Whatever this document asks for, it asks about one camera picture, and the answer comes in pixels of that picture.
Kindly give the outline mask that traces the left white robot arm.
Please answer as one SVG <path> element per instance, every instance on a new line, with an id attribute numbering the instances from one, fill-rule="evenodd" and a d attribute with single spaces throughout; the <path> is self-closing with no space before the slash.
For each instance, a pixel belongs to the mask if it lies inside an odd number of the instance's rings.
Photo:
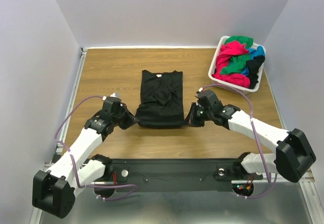
<path id="1" fill-rule="evenodd" d="M 116 93 L 101 97 L 102 109 L 88 119 L 80 135 L 65 154 L 46 171 L 38 171 L 33 178 L 32 205 L 35 208 L 64 218 L 74 206 L 77 196 L 85 188 L 116 191 L 123 188 L 136 189 L 134 184 L 97 185 L 97 179 L 112 177 L 112 160 L 96 155 L 88 160 L 90 153 L 104 142 L 115 127 L 125 130 L 136 123 L 136 118 L 122 103 Z"/>

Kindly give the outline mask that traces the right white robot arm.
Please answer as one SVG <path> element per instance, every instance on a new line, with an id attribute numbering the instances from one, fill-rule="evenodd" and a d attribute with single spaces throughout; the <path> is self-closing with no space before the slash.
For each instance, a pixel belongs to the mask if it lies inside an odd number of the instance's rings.
<path id="1" fill-rule="evenodd" d="M 233 173 L 245 178 L 252 173 L 279 174 L 290 182 L 298 182 L 315 163 L 315 153 L 305 135 L 297 128 L 292 131 L 277 128 L 255 119 L 240 108 L 223 105 L 215 92 L 200 88 L 197 102 L 192 103 L 187 116 L 188 124 L 203 127 L 206 121 L 227 130 L 241 133 L 271 152 L 244 153 L 233 165 Z"/>

